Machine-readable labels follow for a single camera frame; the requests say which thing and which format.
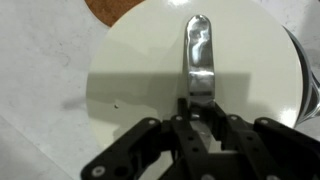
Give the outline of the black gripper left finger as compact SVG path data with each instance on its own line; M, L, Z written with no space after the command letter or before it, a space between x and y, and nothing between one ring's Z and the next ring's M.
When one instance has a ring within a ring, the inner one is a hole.
M177 140L170 120L144 118L91 160L81 171L81 180L138 180L163 151L173 163L157 180L183 180L182 159L175 155Z

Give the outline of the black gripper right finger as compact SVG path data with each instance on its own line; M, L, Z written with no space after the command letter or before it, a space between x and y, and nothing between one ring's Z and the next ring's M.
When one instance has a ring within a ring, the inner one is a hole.
M320 179L320 143L275 120L214 117L213 135L223 150L243 155L258 180Z

